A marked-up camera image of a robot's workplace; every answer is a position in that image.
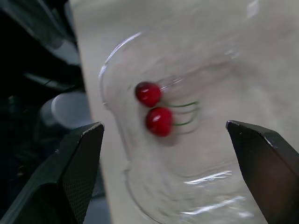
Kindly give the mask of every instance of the clear glass dish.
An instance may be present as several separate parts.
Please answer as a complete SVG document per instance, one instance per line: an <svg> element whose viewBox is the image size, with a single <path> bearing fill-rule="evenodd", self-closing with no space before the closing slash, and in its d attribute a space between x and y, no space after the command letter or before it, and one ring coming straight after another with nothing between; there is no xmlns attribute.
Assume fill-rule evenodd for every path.
<svg viewBox="0 0 299 224"><path fill-rule="evenodd" d="M138 33L100 72L130 166L128 191L161 224L266 224L239 170L229 119L279 132L299 148L297 1L209 0ZM196 119L158 138L144 125L139 82L157 83L172 104L199 101ZM190 119L189 107L173 109Z"/></svg>

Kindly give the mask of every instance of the cherry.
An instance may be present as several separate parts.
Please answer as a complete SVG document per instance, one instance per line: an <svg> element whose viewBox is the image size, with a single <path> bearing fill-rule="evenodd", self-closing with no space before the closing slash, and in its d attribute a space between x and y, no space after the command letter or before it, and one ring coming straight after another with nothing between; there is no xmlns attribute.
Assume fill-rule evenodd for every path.
<svg viewBox="0 0 299 224"><path fill-rule="evenodd" d="M171 132L172 112L166 107L153 108L148 112L145 123L154 135L166 137Z"/></svg>
<svg viewBox="0 0 299 224"><path fill-rule="evenodd" d="M150 82L139 83L135 88L135 95L147 107L154 107L161 99L160 88Z"/></svg>

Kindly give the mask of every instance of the green stem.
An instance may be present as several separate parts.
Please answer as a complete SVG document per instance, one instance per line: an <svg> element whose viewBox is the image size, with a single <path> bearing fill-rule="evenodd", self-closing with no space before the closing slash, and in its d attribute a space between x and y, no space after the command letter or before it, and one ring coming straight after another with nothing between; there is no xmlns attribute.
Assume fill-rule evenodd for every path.
<svg viewBox="0 0 299 224"><path fill-rule="evenodd" d="M191 106L191 105L195 105L195 104L198 104L198 101L194 101L192 103L189 103L189 104L183 104L183 105L172 105L172 104L169 104L165 101L163 101L163 103L168 106L168 107L186 107L186 106Z"/></svg>
<svg viewBox="0 0 299 224"><path fill-rule="evenodd" d="M180 124L172 124L173 126L183 126L183 125L188 125L190 124L191 122L194 121L194 119L196 118L197 114L198 114L198 110L199 108L196 107L196 105L198 105L198 102L196 101L195 103L193 102L191 105L195 105L195 109L194 109L194 112L193 112L193 115L191 117L191 119L185 123L180 123Z"/></svg>

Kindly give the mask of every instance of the black object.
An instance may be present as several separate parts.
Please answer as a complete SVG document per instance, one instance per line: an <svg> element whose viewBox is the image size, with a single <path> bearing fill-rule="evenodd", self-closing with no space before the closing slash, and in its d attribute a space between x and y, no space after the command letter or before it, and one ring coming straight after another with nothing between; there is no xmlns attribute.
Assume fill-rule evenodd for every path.
<svg viewBox="0 0 299 224"><path fill-rule="evenodd" d="M0 223L82 224L95 184L103 132L104 126L94 123L66 135Z"/></svg>
<svg viewBox="0 0 299 224"><path fill-rule="evenodd" d="M299 223L299 154L277 132L229 120L243 178L269 224Z"/></svg>

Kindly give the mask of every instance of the white table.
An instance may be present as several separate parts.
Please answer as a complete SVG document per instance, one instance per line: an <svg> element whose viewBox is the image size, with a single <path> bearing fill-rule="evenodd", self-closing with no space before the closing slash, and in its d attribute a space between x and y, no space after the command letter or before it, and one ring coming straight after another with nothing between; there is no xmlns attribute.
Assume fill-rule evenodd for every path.
<svg viewBox="0 0 299 224"><path fill-rule="evenodd" d="M92 117L105 124L101 165L114 224L147 224L122 174L127 160L112 114L101 102L98 73L122 40L171 16L194 0L71 0L71 9Z"/></svg>

